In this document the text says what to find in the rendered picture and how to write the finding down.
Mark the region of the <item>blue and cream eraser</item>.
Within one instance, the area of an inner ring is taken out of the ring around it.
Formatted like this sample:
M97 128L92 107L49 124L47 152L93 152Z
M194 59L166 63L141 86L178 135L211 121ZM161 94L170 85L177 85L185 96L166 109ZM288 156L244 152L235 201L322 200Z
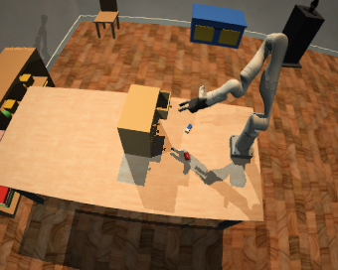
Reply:
M186 128L185 132L187 132L187 133L188 133L188 132L189 132L189 130L191 129L191 127L192 127L192 124L190 124L190 123L189 123L189 125L187 126L187 128Z

